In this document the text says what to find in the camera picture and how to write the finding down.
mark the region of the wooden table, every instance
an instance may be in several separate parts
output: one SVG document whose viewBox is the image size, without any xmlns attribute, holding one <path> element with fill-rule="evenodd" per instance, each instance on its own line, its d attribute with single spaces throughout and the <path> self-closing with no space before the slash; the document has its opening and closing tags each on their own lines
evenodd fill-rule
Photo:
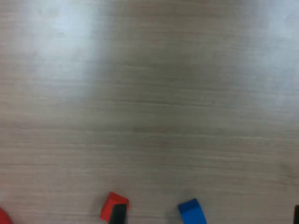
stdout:
<svg viewBox="0 0 299 224">
<path fill-rule="evenodd" d="M 290 224 L 299 2 L 1 0 L 0 206 L 14 224 Z"/>
</svg>

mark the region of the black object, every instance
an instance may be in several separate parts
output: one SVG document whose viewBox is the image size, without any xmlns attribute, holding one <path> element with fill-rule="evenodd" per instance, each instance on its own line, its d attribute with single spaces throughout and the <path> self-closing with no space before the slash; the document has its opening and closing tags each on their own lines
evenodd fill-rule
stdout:
<svg viewBox="0 0 299 224">
<path fill-rule="evenodd" d="M 294 224 L 299 224 L 299 205 L 295 206 Z"/>
<path fill-rule="evenodd" d="M 116 204 L 113 206 L 111 217 L 108 224 L 126 224 L 127 223 L 127 205 Z"/>
</svg>

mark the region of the wood grain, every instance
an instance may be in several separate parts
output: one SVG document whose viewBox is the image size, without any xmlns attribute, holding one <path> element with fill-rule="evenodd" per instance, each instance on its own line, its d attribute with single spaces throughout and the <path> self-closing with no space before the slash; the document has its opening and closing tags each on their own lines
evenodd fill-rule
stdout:
<svg viewBox="0 0 299 224">
<path fill-rule="evenodd" d="M 0 206 L 15 224 L 292 223 L 299 2 L 1 0 Z"/>
</svg>

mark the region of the blue object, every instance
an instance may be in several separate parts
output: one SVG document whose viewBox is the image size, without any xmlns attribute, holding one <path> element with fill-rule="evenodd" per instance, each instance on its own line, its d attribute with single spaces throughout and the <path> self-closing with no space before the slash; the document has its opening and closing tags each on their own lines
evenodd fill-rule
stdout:
<svg viewBox="0 0 299 224">
<path fill-rule="evenodd" d="M 179 204 L 178 210 L 181 213 L 184 224 L 207 224 L 205 215 L 196 198 Z"/>
</svg>

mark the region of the red object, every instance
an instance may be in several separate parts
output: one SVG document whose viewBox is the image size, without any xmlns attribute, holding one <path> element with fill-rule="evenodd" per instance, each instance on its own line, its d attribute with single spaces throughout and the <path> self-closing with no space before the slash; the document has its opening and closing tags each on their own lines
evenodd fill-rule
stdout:
<svg viewBox="0 0 299 224">
<path fill-rule="evenodd" d="M 102 208 L 101 211 L 101 219 L 106 220 L 109 222 L 111 212 L 113 209 L 113 206 L 116 204 L 126 204 L 127 205 L 127 211 L 129 210 L 130 202 L 127 198 L 122 197 L 114 192 L 110 192 L 109 196 Z"/>
<path fill-rule="evenodd" d="M 12 224 L 9 216 L 5 213 L 5 211 L 0 208 L 0 224 Z"/>
</svg>

